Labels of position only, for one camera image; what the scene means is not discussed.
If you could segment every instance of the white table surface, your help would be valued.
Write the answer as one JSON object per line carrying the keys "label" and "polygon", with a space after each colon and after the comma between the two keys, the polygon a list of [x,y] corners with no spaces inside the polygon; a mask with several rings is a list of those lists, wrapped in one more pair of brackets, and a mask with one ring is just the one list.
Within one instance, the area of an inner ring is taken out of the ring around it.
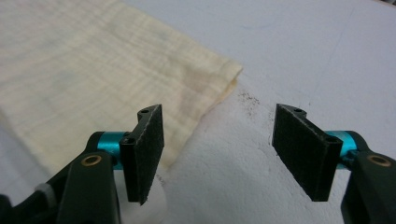
{"label": "white table surface", "polygon": [[[349,171],[337,171],[327,203],[310,202],[270,146],[276,103],[299,106],[323,130],[356,131],[372,150],[396,158],[395,6],[126,2],[244,65],[234,92],[203,117],[172,167],[163,223],[342,223]],[[2,169],[26,176],[0,182],[0,190],[18,202],[26,195],[16,192],[29,193],[26,186],[47,175],[28,155],[32,165],[19,164],[21,153],[10,149],[23,146],[0,131]]]}

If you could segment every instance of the black rubber pad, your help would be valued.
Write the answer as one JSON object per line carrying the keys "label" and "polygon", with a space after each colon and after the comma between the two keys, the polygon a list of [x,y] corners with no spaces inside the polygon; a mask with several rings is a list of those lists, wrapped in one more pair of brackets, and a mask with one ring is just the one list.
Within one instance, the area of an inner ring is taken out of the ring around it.
{"label": "black rubber pad", "polygon": [[129,202],[143,204],[148,196],[158,163],[163,153],[163,111],[153,105],[137,113],[134,130],[120,141],[120,157],[124,168]]}
{"label": "black rubber pad", "polygon": [[302,109],[276,105],[273,147],[312,201],[328,200],[342,145]]}

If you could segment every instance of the cream fabric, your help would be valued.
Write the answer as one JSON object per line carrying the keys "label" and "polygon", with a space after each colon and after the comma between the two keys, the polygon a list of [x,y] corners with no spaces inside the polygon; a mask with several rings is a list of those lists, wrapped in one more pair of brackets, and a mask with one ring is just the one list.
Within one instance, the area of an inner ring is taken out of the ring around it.
{"label": "cream fabric", "polygon": [[0,2],[0,121],[52,173],[154,104],[168,168],[241,69],[122,2]]}

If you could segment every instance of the white cloth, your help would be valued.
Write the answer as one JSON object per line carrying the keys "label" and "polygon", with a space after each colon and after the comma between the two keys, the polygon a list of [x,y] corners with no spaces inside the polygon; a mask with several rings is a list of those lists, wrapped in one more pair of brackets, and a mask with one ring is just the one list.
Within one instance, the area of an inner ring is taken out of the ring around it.
{"label": "white cloth", "polygon": [[119,1],[0,2],[0,121],[53,174],[155,104],[168,168],[241,69]]}

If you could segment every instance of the screw hole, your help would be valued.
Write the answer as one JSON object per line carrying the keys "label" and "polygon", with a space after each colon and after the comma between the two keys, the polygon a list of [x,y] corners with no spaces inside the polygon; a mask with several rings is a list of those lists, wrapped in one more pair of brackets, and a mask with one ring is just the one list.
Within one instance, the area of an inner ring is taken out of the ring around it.
{"label": "screw hole", "polygon": [[388,161],[387,159],[380,157],[380,156],[370,155],[367,157],[367,159],[369,161],[371,161],[372,163],[375,163],[380,166],[385,166],[385,167],[391,166],[390,161]]}
{"label": "screw hole", "polygon": [[83,166],[93,166],[93,165],[96,165],[97,163],[99,163],[101,160],[102,160],[101,156],[93,155],[93,156],[89,156],[89,157],[84,158],[81,161],[81,164]]}

